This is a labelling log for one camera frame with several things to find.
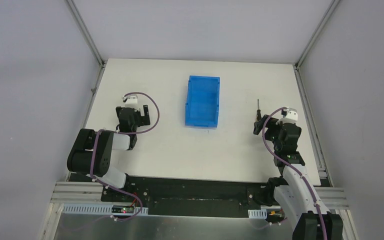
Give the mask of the black yellow-capped screwdriver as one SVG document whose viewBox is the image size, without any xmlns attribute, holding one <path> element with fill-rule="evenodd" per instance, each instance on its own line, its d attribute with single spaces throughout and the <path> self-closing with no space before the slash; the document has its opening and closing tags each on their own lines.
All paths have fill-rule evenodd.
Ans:
<svg viewBox="0 0 384 240">
<path fill-rule="evenodd" d="M 259 122 L 261 119 L 262 119 L 262 115 L 261 115 L 261 109 L 260 109 L 260 100 L 257 99 L 257 110 L 256 110 L 256 119 L 255 119 L 255 121 Z"/>
</svg>

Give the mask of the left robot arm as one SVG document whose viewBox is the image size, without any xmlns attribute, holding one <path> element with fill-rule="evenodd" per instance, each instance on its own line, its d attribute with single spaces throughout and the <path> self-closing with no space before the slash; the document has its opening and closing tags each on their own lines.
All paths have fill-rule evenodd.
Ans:
<svg viewBox="0 0 384 240">
<path fill-rule="evenodd" d="M 80 129 L 67 158 L 67 169 L 122 189 L 129 175 L 111 166 L 112 152 L 133 150 L 137 143 L 136 131 L 139 127 L 149 126 L 151 121 L 147 105 L 143 106 L 143 111 L 121 106 L 115 110 L 119 120 L 117 129 L 124 134 Z"/>
</svg>

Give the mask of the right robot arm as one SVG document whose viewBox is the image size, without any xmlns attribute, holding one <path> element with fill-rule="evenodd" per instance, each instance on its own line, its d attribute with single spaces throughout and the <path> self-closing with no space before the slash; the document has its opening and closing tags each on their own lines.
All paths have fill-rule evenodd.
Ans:
<svg viewBox="0 0 384 240">
<path fill-rule="evenodd" d="M 340 240 L 344 227 L 341 216 L 326 207 L 307 179 L 305 161 L 298 151 L 302 129 L 287 112 L 282 115 L 277 119 L 256 114 L 253 134 L 262 134 L 264 144 L 273 144 L 268 150 L 280 176 L 269 178 L 252 199 L 259 205 L 278 204 L 291 223 L 294 240 Z"/>
</svg>

